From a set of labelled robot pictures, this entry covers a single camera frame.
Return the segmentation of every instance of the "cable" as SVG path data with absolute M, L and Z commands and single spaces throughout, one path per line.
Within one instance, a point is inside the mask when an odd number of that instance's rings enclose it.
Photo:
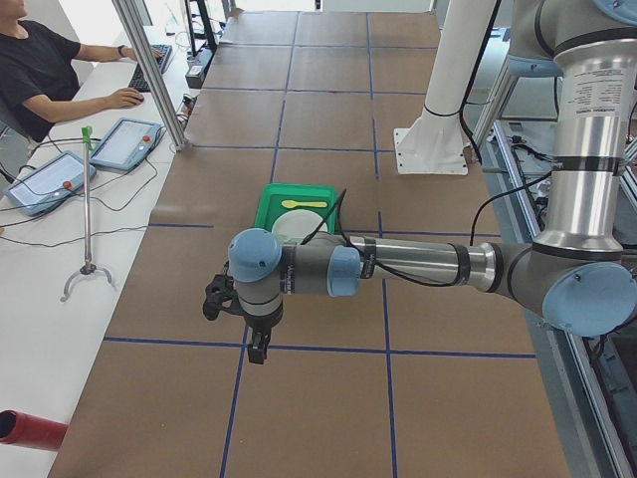
M 5 181 L 7 181 L 9 184 L 13 184 L 14 177 L 9 173 L 9 171 L 6 170 L 6 168 L 4 167 L 4 164 L 2 164 L 1 162 L 0 162 L 0 175 L 2 175 Z
M 33 154 L 38 149 L 40 149 L 42 146 L 46 146 L 48 144 L 55 145 L 55 143 L 67 143 L 67 142 L 75 143 L 75 142 L 82 142 L 82 140 L 83 140 L 82 137 L 65 137 L 65 138 L 62 138 L 62 139 L 51 139 L 49 141 L 42 141 L 42 142 L 36 144 L 36 146 L 31 150 L 31 155 L 33 156 Z M 100 141 L 102 141 L 102 139 L 99 138 L 99 137 L 92 137 L 91 141 L 100 142 Z
M 343 239 L 343 241 L 345 242 L 345 245 L 347 247 L 351 247 L 353 249 L 355 249 L 358 254 L 360 254 L 361 256 L 364 256 L 363 251 L 361 251 L 360 249 L 358 249 L 354 244 L 352 244 L 352 242 L 349 240 L 349 237 L 346 236 L 346 234 L 344 233 L 344 230 L 342 228 L 342 224 L 340 222 L 340 209 L 343 203 L 343 200 L 345 198 L 345 194 L 347 192 L 347 189 L 344 189 L 342 191 L 342 193 L 338 196 L 338 198 L 336 199 L 336 201 L 334 202 L 334 204 L 331 206 L 331 208 L 329 209 L 329 211 L 327 212 L 327 214 L 325 215 L 325 217 L 321 220 L 320 224 L 315 228 L 315 230 L 310 233 L 308 236 L 306 236 L 304 238 L 303 241 L 301 241 L 301 245 L 305 245 L 308 244 L 308 242 L 310 242 L 320 231 L 320 228 L 325 224 L 325 222 L 327 221 L 327 219 L 330 217 L 331 214 L 333 214 L 333 212 L 336 212 L 336 226 L 338 228 L 338 233 L 340 234 L 340 237 Z M 414 279 L 411 276 L 408 276 L 407 274 L 404 274 L 392 267 L 389 267 L 385 264 L 383 264 L 381 261 L 379 261 L 378 259 L 376 259 L 374 261 L 374 264 L 376 266 L 378 266 L 380 269 L 388 272 L 389 274 L 399 277 L 400 279 L 403 279 L 407 282 L 411 282 L 413 284 L 417 284 L 419 286 L 425 286 L 425 287 L 452 287 L 455 286 L 455 283 L 430 283 L 430 282 L 424 282 L 424 281 L 419 281 L 418 279 Z
M 485 207 L 487 207 L 489 204 L 491 204 L 493 201 L 495 201 L 496 199 L 500 199 L 501 197 L 505 197 L 508 196 L 509 194 L 513 194 L 514 192 L 518 192 L 518 191 L 522 191 L 523 189 L 528 190 L 531 186 L 534 186 L 542 181 L 544 181 L 545 179 L 547 179 L 548 177 L 550 177 L 550 175 L 552 174 L 551 172 L 548 172 L 547 174 L 545 174 L 542 177 L 539 177 L 538 179 L 530 182 L 530 183 L 525 183 L 520 187 L 517 187 L 515 189 L 511 189 L 510 191 L 505 191 L 502 192 L 500 194 L 496 194 L 494 197 L 492 197 L 491 199 L 485 201 L 479 208 L 478 208 L 478 212 L 476 212 L 476 215 L 474 216 L 474 222 L 471 224 L 471 236 L 469 238 L 469 245 L 473 246 L 474 245 L 474 238 L 476 236 L 476 224 L 478 224 L 478 218 L 480 217 L 480 213 L 482 213 L 482 211 L 485 209 Z
M 520 158 L 518 157 L 518 155 L 516 154 L 516 149 L 521 149 L 525 152 L 527 152 L 529 155 L 533 156 L 535 159 L 539 159 L 540 161 L 545 161 L 545 162 L 555 162 L 554 159 L 552 157 L 550 157 L 548 154 L 544 154 L 543 152 L 538 152 L 535 149 L 533 149 L 532 147 L 523 144 L 523 143 L 514 143 L 511 145 L 511 151 L 514 154 L 514 156 L 516 157 L 516 160 L 520 160 Z
M 491 103 L 493 103 L 493 100 L 484 103 L 467 102 L 467 105 L 471 105 L 472 107 L 484 107 L 486 105 L 490 105 Z
M 480 164 L 483 163 L 482 154 L 480 153 L 480 149 L 478 148 L 478 145 L 476 144 L 476 141 L 474 139 L 474 133 L 471 131 L 471 129 L 467 125 L 467 122 L 465 121 L 464 112 L 465 112 L 466 105 L 487 105 L 488 103 L 490 103 L 490 102 L 486 102 L 484 104 L 470 103 L 469 95 L 471 94 L 471 88 L 473 87 L 474 82 L 476 81 L 476 76 L 478 75 L 478 69 L 480 68 L 480 62 L 483 56 L 485 55 L 485 50 L 487 50 L 487 45 L 489 43 L 489 40 L 491 39 L 491 32 L 494 28 L 494 24 L 496 23 L 496 17 L 498 16 L 498 11 L 500 10 L 501 3 L 502 3 L 502 0 L 498 0 L 496 2 L 496 5 L 494 6 L 494 11 L 492 12 L 491 18 L 489 19 L 489 25 L 487 27 L 487 30 L 485 31 L 485 36 L 483 37 L 482 44 L 480 45 L 480 51 L 478 52 L 478 57 L 476 58 L 476 62 L 474 63 L 474 68 L 471 72 L 471 77 L 469 78 L 469 83 L 467 84 L 467 89 L 465 90 L 465 94 L 460 104 L 460 108 L 454 113 L 437 113 L 432 110 L 429 110 L 426 103 L 424 105 L 425 110 L 429 114 L 433 115 L 434 117 L 447 118 L 447 117 L 453 117 L 455 115 L 459 116 L 460 127 L 462 128 L 462 131 L 465 133 L 465 135 L 469 139 L 469 143 L 471 144 L 471 147 L 473 148 L 473 150 L 476 152 L 476 158 L 478 159 L 478 162 Z
M 93 200 L 97 201 L 97 202 L 98 202 L 98 203 L 100 203 L 102 206 L 104 206 L 106 209 L 108 209 L 108 210 L 110 210 L 110 211 L 113 211 L 113 212 L 120 212 L 120 211 L 122 211 L 123 209 L 125 209 L 126 207 L 128 207 L 128 205 L 132 202 L 132 200 L 133 200 L 135 197 L 137 197 L 137 194 L 139 194 L 139 193 L 142 191 L 142 189 L 143 189 L 144 187 L 146 187 L 146 186 L 150 183 L 150 181 L 152 181 L 152 180 L 153 180 L 155 177 L 157 177 L 157 175 L 159 174 L 159 171 L 157 171 L 157 168 L 155 167 L 155 165 L 154 165 L 152 162 L 150 162 L 147 158 L 144 158 L 143 160 L 144 160 L 145 162 L 147 162 L 147 163 L 150 165 L 150 167 L 152 167 L 152 169 L 153 169 L 154 173 L 152 174 L 152 176 L 150 176 L 148 179 L 146 179 L 146 181 L 145 181 L 145 182 L 144 182 L 141 186 L 139 186 L 139 187 L 137 188 L 137 190 L 134 192 L 134 194 L 133 194 L 132 196 L 130 196 L 130 198 L 129 198 L 129 199 L 128 199 L 128 200 L 127 200 L 124 204 L 123 204 L 123 206 L 121 206 L 121 207 L 112 207 L 112 206 L 109 206 L 109 205 L 108 205 L 108 204 L 106 204 L 106 203 L 105 203 L 102 199 L 100 199 L 100 198 L 98 198 L 98 197 L 91 197 L 91 199 L 93 199 Z
M 50 135 L 50 134 L 47 134 L 47 138 L 48 138 L 48 139 L 49 139 L 49 141 L 53 144 L 53 146 L 55 146 L 55 147 L 56 147 L 56 149 L 60 152 L 60 154 L 62 154 L 62 150 L 58 147 L 58 145 L 56 144 L 56 142 L 55 142 L 55 141 L 53 141 L 53 140 L 51 139 L 51 135 Z
M 474 139 L 474 134 L 467 125 L 464 115 L 465 115 L 465 106 L 467 105 L 467 101 L 469 100 L 469 95 L 471 94 L 471 88 L 474 86 L 474 82 L 476 81 L 476 77 L 478 75 L 478 69 L 480 68 L 480 62 L 482 61 L 483 56 L 485 55 L 485 51 L 487 50 L 487 45 L 489 44 L 489 40 L 491 39 L 491 32 L 493 31 L 494 24 L 496 23 L 496 17 L 498 16 L 498 11 L 500 10 L 500 4 L 502 0 L 498 0 L 496 5 L 494 6 L 494 11 L 491 14 L 491 18 L 489 19 L 489 25 L 487 26 L 487 30 L 485 31 L 485 36 L 482 39 L 482 45 L 480 46 L 480 52 L 478 54 L 478 58 L 476 58 L 476 63 L 474 63 L 474 69 L 471 72 L 471 77 L 469 79 L 469 83 L 467 84 L 467 90 L 465 90 L 465 96 L 462 99 L 462 106 L 460 107 L 460 126 L 462 131 L 465 132 L 467 137 L 469 138 L 469 142 L 471 143 L 471 147 L 476 152 L 476 157 L 478 158 L 478 162 L 480 164 L 482 161 L 482 154 L 480 153 L 480 149 L 476 144 Z
M 555 112 L 559 116 L 559 99 L 557 98 L 557 81 L 558 77 L 553 78 L 553 105 L 555 106 Z
M 537 221 L 537 226 L 539 227 L 539 230 L 542 231 L 544 229 L 545 224 L 544 224 L 544 220 L 541 218 L 541 216 L 544 214 L 544 212 L 547 209 L 547 205 L 546 206 L 542 206 L 538 211 L 537 214 L 535 215 L 535 220 Z
M 628 136 L 632 137 L 632 125 L 633 125 L 633 117 L 635 116 L 635 109 L 637 109 L 637 102 L 633 106 L 633 109 L 630 111 L 630 117 L 628 117 Z
M 113 229 L 111 231 L 94 232 L 93 234 L 91 234 L 91 237 L 94 237 L 94 236 L 106 236 L 108 234 L 114 234 L 114 233 L 123 232 L 123 231 L 141 231 L 143 229 L 146 229 L 147 227 L 148 226 L 120 227 L 118 229 Z M 82 240 L 85 239 L 85 236 L 76 237 L 75 239 L 70 239 L 68 241 L 58 242 L 56 244 L 44 244 L 44 243 L 38 243 L 38 242 L 16 241 L 15 239 L 9 239 L 8 237 L 4 237 L 4 236 L 0 236 L 0 239 L 2 239 L 3 241 L 11 242 L 13 244 L 20 244 L 20 245 L 23 245 L 23 246 L 36 246 L 36 247 L 54 248 L 54 247 L 60 247 L 60 246 L 66 245 L 66 244 L 72 244 L 74 242 L 82 241 Z
M 463 111 L 464 111 L 464 107 L 460 112 L 460 127 L 462 128 L 462 131 L 464 131 L 465 134 L 467 135 L 467 138 L 469 139 L 469 142 L 471 143 L 471 147 L 476 152 L 476 157 L 478 158 L 478 162 L 482 164 L 482 154 L 480 153 L 480 149 L 478 148 L 478 145 L 476 144 L 476 141 L 474 140 L 474 132 L 469 129 L 469 125 L 465 121 Z

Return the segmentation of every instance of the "black t-shirt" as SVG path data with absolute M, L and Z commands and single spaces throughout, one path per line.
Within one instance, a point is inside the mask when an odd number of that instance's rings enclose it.
M 38 22 L 22 21 L 20 25 L 29 38 L 0 34 L 0 95 L 29 136 L 41 141 L 53 124 L 22 103 L 37 95 L 54 102 L 73 99 L 80 84 L 71 59 L 80 51 L 80 44 Z

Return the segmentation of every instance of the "white desk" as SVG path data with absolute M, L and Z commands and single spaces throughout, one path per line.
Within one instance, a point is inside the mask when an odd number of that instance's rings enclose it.
M 149 37 L 151 43 L 170 42 L 166 37 L 152 38 L 152 34 Z M 163 78 L 177 108 L 182 95 L 189 90 L 184 78 L 185 53 L 173 46 L 173 55 Z M 134 67 L 134 63 L 125 61 L 98 65 L 76 99 L 101 97 L 126 87 Z M 52 129 L 51 138 L 79 137 L 84 125 L 93 127 L 94 137 L 102 137 L 121 117 L 162 122 L 151 94 L 144 96 L 143 105 L 131 110 L 107 111 L 58 124 Z M 81 144 L 61 148 L 82 157 Z M 30 164 L 40 165 L 57 153 L 54 147 L 43 146 Z M 121 212 L 109 211 L 93 201 L 93 231 L 146 225 L 172 157 L 170 137 L 166 134 L 148 158 L 157 169 L 157 177 Z M 92 196 L 120 207 L 152 174 L 151 166 L 143 163 Z M 99 171 L 92 186 L 115 176 Z M 0 200 L 0 208 L 12 206 L 7 198 Z M 27 218 L 17 211 L 0 212 L 0 224 Z M 83 237 L 83 201 L 69 199 L 50 215 L 8 227 L 3 236 L 34 243 Z M 83 278 L 74 282 L 71 298 L 65 304 L 60 302 L 64 284 L 84 265 L 84 241 L 47 249 L 0 240 L 0 410 L 16 409 L 67 423 L 71 420 L 142 237 L 143 231 L 95 237 L 94 263 L 110 269 L 115 287 L 101 274 Z M 46 477 L 54 458 L 55 453 L 51 452 L 0 445 L 0 476 Z

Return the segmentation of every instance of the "floor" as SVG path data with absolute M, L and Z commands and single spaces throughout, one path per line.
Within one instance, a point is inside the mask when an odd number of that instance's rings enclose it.
M 487 197 L 399 176 L 435 17 L 245 13 L 230 22 L 50 476 L 566 477 L 522 311 L 473 289 L 368 281 L 285 298 L 269 358 L 201 314 L 270 182 L 347 187 L 349 233 L 465 243 Z M 479 226 L 499 241 L 493 210 Z

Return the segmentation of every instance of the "aluminum rail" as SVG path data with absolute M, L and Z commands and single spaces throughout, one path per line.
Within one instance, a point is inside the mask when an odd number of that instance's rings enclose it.
M 523 180 L 520 177 L 518 169 L 512 163 L 514 159 L 508 148 L 509 142 L 499 120 L 494 123 L 494 133 L 501 147 L 505 163 L 507 164 L 507 170 L 509 171 L 513 187 L 516 188 L 522 186 Z M 539 233 L 539 226 L 535 219 L 532 205 L 529 202 L 529 197 L 526 195 L 524 190 L 519 191 L 517 193 L 517 197 L 520 201 L 520 206 L 525 217 L 525 222 L 529 227 L 531 237 L 535 237 Z M 597 422 L 597 426 L 608 453 L 608 457 L 612 463 L 615 476 L 617 478 L 633 478 L 634 475 L 632 473 L 630 463 L 624 453 L 615 425 L 610 418 L 610 413 L 604 399 L 603 391 L 597 381 L 594 370 L 588 364 L 588 356 L 582 338 L 567 333 L 564 333 L 564 336 L 566 337 L 566 341 L 571 350 L 577 373 L 582 381 L 588 402 L 591 406 L 595 421 Z
M 159 72 L 159 67 L 157 66 L 157 61 L 155 60 L 150 49 L 150 45 L 148 44 L 148 40 L 146 39 L 146 34 L 144 33 L 141 22 L 141 16 L 135 6 L 135 2 L 134 0 L 112 0 L 112 5 L 117 11 L 121 25 L 123 26 L 123 29 L 128 36 L 128 40 L 130 40 L 130 43 L 137 54 L 139 65 L 141 66 L 141 70 L 143 71 L 143 75 L 148 82 L 148 85 L 150 86 L 152 97 L 155 100 L 161 119 L 166 126 L 166 130 L 168 131 L 168 134 L 170 134 L 170 138 L 172 139 L 175 149 L 179 151 L 185 147 L 187 139 L 179 121 L 177 120 L 172 101 L 170 100 L 170 95 L 168 94 L 168 89 L 163 83 L 161 72 Z

